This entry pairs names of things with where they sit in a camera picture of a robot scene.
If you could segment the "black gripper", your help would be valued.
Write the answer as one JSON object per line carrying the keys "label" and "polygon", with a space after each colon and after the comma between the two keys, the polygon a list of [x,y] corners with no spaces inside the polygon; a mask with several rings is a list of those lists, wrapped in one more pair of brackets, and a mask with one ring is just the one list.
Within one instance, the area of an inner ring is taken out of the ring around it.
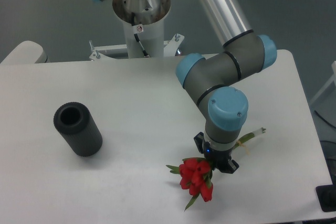
{"label": "black gripper", "polygon": [[199,132],[194,137],[194,142],[198,151],[204,154],[205,158],[211,161],[215,168],[221,173],[233,174],[239,169],[239,165],[231,157],[232,148],[225,151],[218,151],[211,147],[209,142],[205,142],[204,133]]}

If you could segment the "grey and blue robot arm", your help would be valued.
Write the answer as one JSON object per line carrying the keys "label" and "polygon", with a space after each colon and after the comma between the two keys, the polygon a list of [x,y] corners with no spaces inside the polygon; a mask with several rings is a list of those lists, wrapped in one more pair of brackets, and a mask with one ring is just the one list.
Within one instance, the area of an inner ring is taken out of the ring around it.
{"label": "grey and blue robot arm", "polygon": [[[237,0],[200,1],[224,51],[209,59],[185,56],[176,76],[206,120],[205,130],[194,139],[199,152],[214,169],[231,174],[238,168],[231,153],[248,111],[246,96],[233,84],[270,67],[277,49],[268,36],[254,33]],[[124,24],[129,58],[161,57],[167,52],[162,22],[170,0],[113,0],[112,5]]]}

